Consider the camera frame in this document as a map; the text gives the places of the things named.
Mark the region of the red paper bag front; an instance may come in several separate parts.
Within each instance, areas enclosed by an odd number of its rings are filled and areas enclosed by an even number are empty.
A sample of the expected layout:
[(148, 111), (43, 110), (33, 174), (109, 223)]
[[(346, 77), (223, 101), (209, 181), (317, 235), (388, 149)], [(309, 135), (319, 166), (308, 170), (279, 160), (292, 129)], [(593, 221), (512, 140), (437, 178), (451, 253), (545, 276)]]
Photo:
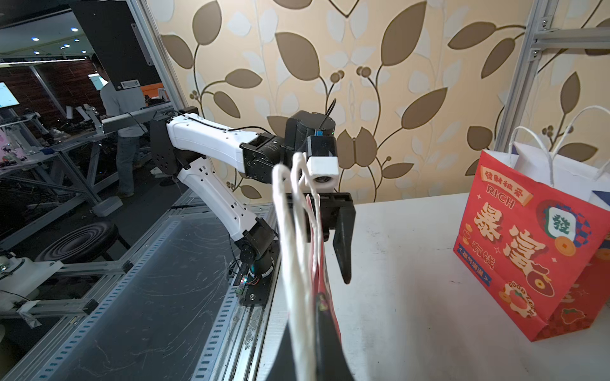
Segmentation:
[(325, 295), (341, 341), (327, 282), (319, 193), (303, 153), (292, 166), (273, 168), (273, 204), (280, 231), (281, 280), (288, 309), (292, 353), (297, 380), (316, 379), (315, 298)]

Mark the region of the red paper bag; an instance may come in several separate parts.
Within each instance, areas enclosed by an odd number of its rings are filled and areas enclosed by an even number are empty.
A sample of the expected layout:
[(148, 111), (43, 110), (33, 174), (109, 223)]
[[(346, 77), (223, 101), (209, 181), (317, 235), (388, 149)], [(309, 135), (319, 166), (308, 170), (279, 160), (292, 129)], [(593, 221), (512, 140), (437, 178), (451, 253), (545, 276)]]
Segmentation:
[(315, 298), (325, 295), (341, 341), (327, 282), (319, 193), (303, 153), (292, 166), (273, 168), (273, 204), (280, 231), (281, 280), (288, 309), (292, 353), (297, 380), (316, 379)]
[(484, 150), (455, 254), (530, 341), (593, 324), (609, 297), (609, 167), (510, 141)]

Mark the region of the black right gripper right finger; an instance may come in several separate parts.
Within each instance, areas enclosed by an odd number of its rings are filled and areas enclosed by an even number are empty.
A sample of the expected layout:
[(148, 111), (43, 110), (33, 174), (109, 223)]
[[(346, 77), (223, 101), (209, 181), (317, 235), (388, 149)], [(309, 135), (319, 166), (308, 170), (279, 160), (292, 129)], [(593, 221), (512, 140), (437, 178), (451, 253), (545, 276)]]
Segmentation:
[(354, 381), (325, 295), (315, 298), (316, 379)]

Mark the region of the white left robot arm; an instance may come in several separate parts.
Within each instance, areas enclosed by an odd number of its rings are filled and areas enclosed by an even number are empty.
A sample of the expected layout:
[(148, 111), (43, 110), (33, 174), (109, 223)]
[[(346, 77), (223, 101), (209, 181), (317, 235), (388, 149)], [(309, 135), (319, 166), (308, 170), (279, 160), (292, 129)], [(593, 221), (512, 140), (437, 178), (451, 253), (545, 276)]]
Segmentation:
[(284, 133), (276, 135), (209, 121), (195, 107), (151, 123), (157, 167), (186, 185), (227, 230), (234, 257), (230, 267), (243, 304), (263, 305), (268, 299), (279, 260), (278, 231), (238, 201), (215, 162), (225, 162), (243, 178), (262, 184), (271, 184), (275, 168), (287, 168), (286, 203), (305, 214), (315, 270), (322, 268), (324, 243), (332, 241), (342, 278), (349, 283), (356, 210), (351, 195), (338, 189), (335, 127), (329, 114), (300, 111), (285, 122)]

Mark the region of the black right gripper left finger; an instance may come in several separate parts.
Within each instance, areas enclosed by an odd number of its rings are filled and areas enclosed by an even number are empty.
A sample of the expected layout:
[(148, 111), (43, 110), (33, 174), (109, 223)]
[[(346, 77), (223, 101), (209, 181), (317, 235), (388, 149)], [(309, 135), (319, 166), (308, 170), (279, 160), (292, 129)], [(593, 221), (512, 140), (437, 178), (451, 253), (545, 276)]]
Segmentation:
[(285, 327), (280, 347), (266, 381), (297, 381), (292, 353), (292, 338), (288, 325)]

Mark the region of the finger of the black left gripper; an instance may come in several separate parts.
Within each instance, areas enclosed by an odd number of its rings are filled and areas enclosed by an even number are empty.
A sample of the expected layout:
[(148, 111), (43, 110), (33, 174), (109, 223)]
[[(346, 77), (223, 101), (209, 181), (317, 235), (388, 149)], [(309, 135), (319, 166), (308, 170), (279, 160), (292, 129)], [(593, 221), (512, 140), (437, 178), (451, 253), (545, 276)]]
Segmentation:
[(335, 197), (335, 206), (337, 210), (333, 246), (343, 281), (349, 284), (352, 279), (351, 247), (356, 210), (351, 197)]

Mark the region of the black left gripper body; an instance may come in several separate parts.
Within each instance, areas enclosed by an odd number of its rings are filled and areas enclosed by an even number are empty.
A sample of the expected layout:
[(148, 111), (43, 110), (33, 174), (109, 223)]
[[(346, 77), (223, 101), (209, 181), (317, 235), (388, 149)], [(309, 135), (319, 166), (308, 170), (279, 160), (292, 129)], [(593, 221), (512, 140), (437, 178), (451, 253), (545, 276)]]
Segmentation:
[(320, 193), (322, 233), (324, 241), (334, 230), (340, 243), (353, 239), (353, 199), (348, 192)]

